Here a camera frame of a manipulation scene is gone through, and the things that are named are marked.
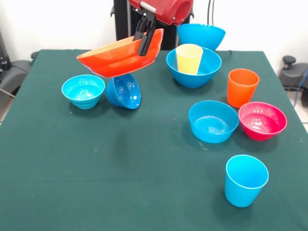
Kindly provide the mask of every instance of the blue bowl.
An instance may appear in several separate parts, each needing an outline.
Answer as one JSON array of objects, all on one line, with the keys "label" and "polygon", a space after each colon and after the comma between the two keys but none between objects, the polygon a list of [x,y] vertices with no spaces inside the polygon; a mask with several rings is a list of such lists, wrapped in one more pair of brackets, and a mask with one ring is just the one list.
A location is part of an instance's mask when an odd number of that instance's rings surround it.
[{"label": "blue bowl", "polygon": [[135,78],[131,74],[112,78],[106,89],[108,101],[127,109],[137,109],[141,103],[141,92]]},{"label": "blue bowl", "polygon": [[216,26],[204,24],[182,24],[178,26],[181,44],[195,44],[213,51],[222,42],[226,32]]},{"label": "blue bowl", "polygon": [[197,75],[188,75],[178,71],[176,49],[167,55],[166,62],[176,81],[187,88],[202,87],[214,77],[221,67],[220,56],[207,48],[203,48],[203,55]]},{"label": "blue bowl", "polygon": [[268,180],[269,171],[260,160],[236,155],[226,164],[226,198],[236,207],[250,206]]},{"label": "blue bowl", "polygon": [[105,90],[105,82],[97,76],[80,75],[62,85],[62,94],[80,109],[93,108]]},{"label": "blue bowl", "polygon": [[207,143],[226,141],[239,125],[236,111],[219,101],[198,102],[188,116],[195,137]]}]

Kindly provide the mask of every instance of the yellow cup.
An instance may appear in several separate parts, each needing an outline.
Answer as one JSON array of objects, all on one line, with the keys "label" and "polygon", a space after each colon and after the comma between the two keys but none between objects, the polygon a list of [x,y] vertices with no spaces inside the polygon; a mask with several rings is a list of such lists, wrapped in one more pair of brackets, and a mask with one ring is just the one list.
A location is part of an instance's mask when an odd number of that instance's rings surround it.
[{"label": "yellow cup", "polygon": [[198,74],[203,49],[198,45],[184,44],[176,48],[178,71],[189,75]]}]

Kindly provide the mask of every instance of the white wall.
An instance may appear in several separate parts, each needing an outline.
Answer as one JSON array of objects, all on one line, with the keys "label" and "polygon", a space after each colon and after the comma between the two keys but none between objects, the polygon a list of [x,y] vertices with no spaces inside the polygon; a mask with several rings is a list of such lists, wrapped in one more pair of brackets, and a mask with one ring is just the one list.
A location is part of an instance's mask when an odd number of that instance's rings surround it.
[{"label": "white wall", "polygon": [[[206,24],[207,0],[194,1]],[[116,40],[113,0],[0,0],[0,30],[12,60],[40,49],[92,49]],[[308,1],[216,0],[214,23],[226,30],[219,50],[265,51],[276,72],[281,58],[308,62]]]}]

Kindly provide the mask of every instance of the upside-down blue bowl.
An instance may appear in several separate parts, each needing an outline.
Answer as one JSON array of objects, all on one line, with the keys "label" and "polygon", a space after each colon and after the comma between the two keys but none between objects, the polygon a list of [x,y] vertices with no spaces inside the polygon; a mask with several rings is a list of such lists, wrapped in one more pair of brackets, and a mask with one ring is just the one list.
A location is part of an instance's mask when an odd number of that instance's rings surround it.
[{"label": "upside-down blue bowl", "polygon": [[216,26],[204,24],[182,24],[178,26],[181,44],[195,44],[215,51],[221,44],[226,32]]},{"label": "upside-down blue bowl", "polygon": [[187,88],[200,88],[210,81],[221,67],[221,58],[214,51],[202,48],[203,55],[197,75],[189,75],[178,71],[176,49],[172,50],[166,58],[166,62],[173,77],[182,86]]},{"label": "upside-down blue bowl", "polygon": [[80,75],[62,85],[62,94],[80,109],[93,108],[105,90],[105,82],[98,76]]},{"label": "upside-down blue bowl", "polygon": [[108,101],[127,109],[137,109],[141,103],[141,92],[137,81],[131,74],[112,78],[106,88]]}]

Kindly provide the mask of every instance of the cup rim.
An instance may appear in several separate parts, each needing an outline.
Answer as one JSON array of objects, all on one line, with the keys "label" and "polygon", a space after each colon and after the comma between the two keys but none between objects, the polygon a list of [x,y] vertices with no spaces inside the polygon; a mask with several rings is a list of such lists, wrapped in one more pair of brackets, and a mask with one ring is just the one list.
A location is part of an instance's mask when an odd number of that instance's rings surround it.
[{"label": "cup rim", "polygon": [[[184,48],[184,47],[188,47],[188,46],[193,46],[194,48],[198,49],[198,54],[196,55],[183,55],[183,51],[181,51],[181,48]],[[182,44],[182,45],[179,45],[176,49],[175,49],[175,52],[176,52],[176,55],[179,55],[179,56],[182,56],[182,57],[187,57],[187,58],[198,58],[198,57],[201,57],[202,58],[202,55],[203,55],[203,49],[202,47],[196,45],[196,44],[189,44],[189,43],[186,43],[186,44]]]},{"label": "cup rim", "polygon": [[188,119],[189,119],[189,122],[192,123],[192,121],[191,121],[191,110],[192,110],[197,104],[200,104],[200,103],[210,103],[210,102],[219,103],[219,104],[222,104],[222,105],[224,105],[224,106],[227,106],[228,108],[232,109],[232,112],[234,112],[234,113],[237,115],[237,122],[236,122],[236,126],[235,126],[234,128],[232,128],[231,130],[229,130],[229,131],[227,131],[227,132],[224,132],[224,133],[221,133],[221,134],[216,134],[216,135],[229,134],[229,133],[234,132],[234,131],[237,129],[237,127],[239,126],[239,124],[240,124],[240,120],[239,120],[238,114],[237,114],[236,110],[235,110],[233,107],[231,107],[230,105],[228,105],[228,104],[226,104],[226,103],[224,103],[224,102],[221,102],[221,101],[216,101],[216,100],[203,100],[203,101],[199,101],[199,102],[195,103],[193,106],[190,107],[189,112],[188,112]]},{"label": "cup rim", "polygon": [[[248,72],[251,72],[251,73],[255,74],[255,75],[257,76],[257,78],[258,78],[257,83],[250,84],[250,85],[246,85],[246,84],[240,84],[240,83],[235,82],[235,81],[230,77],[230,74],[231,74],[232,72],[238,71],[238,70],[244,70],[244,71],[248,71]],[[254,72],[254,71],[252,71],[252,70],[249,70],[249,69],[246,69],[246,68],[236,68],[236,69],[231,70],[231,71],[229,72],[229,74],[228,74],[228,79],[229,79],[232,83],[235,83],[235,84],[237,84],[237,85],[240,85],[240,86],[246,87],[246,88],[256,86],[256,85],[258,85],[259,82],[260,82],[260,77],[259,77],[259,75],[258,75],[256,72]]]},{"label": "cup rim", "polygon": [[[267,172],[267,179],[266,179],[266,181],[265,181],[264,184],[262,184],[262,185],[259,186],[259,187],[250,188],[250,187],[243,186],[243,185],[237,183],[235,180],[232,179],[232,177],[230,176],[230,174],[229,174],[229,172],[228,172],[228,163],[229,163],[233,158],[236,158],[236,157],[239,157],[239,156],[248,156],[248,157],[250,157],[250,158],[256,159],[258,162],[260,162],[260,163],[264,166],[264,168],[265,168],[265,170],[266,170],[266,172]],[[242,187],[242,188],[251,189],[251,190],[263,188],[263,187],[267,184],[267,182],[269,181],[269,178],[270,178],[269,170],[268,170],[268,168],[265,166],[265,164],[264,164],[262,161],[260,161],[258,158],[255,158],[254,156],[245,155],[245,154],[235,155],[235,156],[231,157],[231,158],[227,161],[227,163],[226,163],[226,173],[227,173],[228,177],[233,181],[233,183],[235,183],[236,185],[238,185],[238,186],[240,186],[240,187]]]},{"label": "cup rim", "polygon": [[283,115],[283,117],[284,117],[284,119],[285,119],[285,125],[284,125],[284,127],[283,127],[282,129],[280,129],[280,130],[278,130],[278,131],[276,131],[276,132],[265,133],[265,132],[261,132],[261,131],[252,130],[253,132],[258,133],[258,134],[262,134],[262,135],[277,135],[277,134],[281,133],[283,130],[286,129],[286,127],[287,127],[287,125],[288,125],[288,119],[287,119],[287,117],[285,116],[285,114],[283,113],[283,111],[280,110],[278,107],[276,107],[276,106],[270,104],[270,103],[265,103],[265,102],[261,102],[261,101],[248,102],[248,103],[245,103],[243,106],[240,107],[239,113],[238,113],[238,114],[239,114],[239,120],[240,120],[240,122],[241,122],[241,124],[242,124],[243,126],[245,126],[246,128],[248,128],[248,127],[246,126],[246,124],[245,124],[245,123],[242,121],[242,119],[241,119],[241,116],[240,116],[241,110],[243,109],[244,106],[246,106],[246,105],[248,105],[248,104],[254,104],[254,103],[261,103],[261,104],[268,105],[268,106],[270,106],[270,107],[273,107],[273,108],[277,109],[277,110]]},{"label": "cup rim", "polygon": [[[72,80],[72,79],[74,79],[74,78],[77,78],[77,77],[81,77],[81,76],[91,76],[91,77],[95,77],[97,80],[99,80],[99,81],[101,81],[101,82],[103,83],[103,89],[102,89],[102,90],[100,91],[100,93],[97,94],[96,96],[93,96],[93,97],[88,98],[88,99],[86,99],[86,100],[78,100],[78,99],[70,98],[70,97],[69,97],[67,94],[65,94],[64,91],[63,91],[64,85],[65,85],[68,81],[70,81],[70,80]],[[103,94],[105,88],[106,88],[106,84],[105,84],[105,82],[104,82],[104,80],[103,80],[102,78],[100,78],[100,77],[98,77],[98,76],[95,76],[95,75],[86,75],[86,74],[85,74],[85,75],[78,75],[78,76],[74,76],[74,77],[69,78],[69,79],[68,79],[67,81],[65,81],[64,84],[62,85],[61,91],[62,91],[62,94],[63,94],[67,99],[72,100],[72,101],[79,101],[79,102],[82,102],[82,101],[87,101],[87,100],[93,100],[93,99],[99,97],[101,94]]]},{"label": "cup rim", "polygon": [[220,57],[216,52],[214,52],[213,50],[211,50],[211,49],[209,49],[209,48],[205,48],[205,47],[201,47],[201,48],[202,48],[203,50],[209,50],[209,51],[213,52],[213,53],[219,58],[220,64],[219,64],[219,66],[218,66],[214,71],[209,72],[209,73],[206,73],[206,74],[202,74],[202,75],[199,75],[199,74],[197,74],[197,75],[190,75],[190,74],[182,73],[182,72],[176,70],[176,69],[168,62],[168,57],[169,57],[171,54],[175,53],[175,56],[176,56],[176,48],[173,49],[173,50],[171,50],[171,51],[167,54],[167,56],[166,56],[166,63],[167,63],[167,65],[169,66],[169,68],[171,68],[172,70],[174,70],[174,71],[176,71],[176,72],[178,72],[178,73],[180,73],[180,74],[182,74],[182,75],[188,75],[188,76],[192,76],[192,77],[195,77],[195,76],[207,76],[207,75],[210,75],[210,74],[212,74],[212,73],[217,72],[217,71],[221,68],[221,65],[222,65],[221,57]]}]

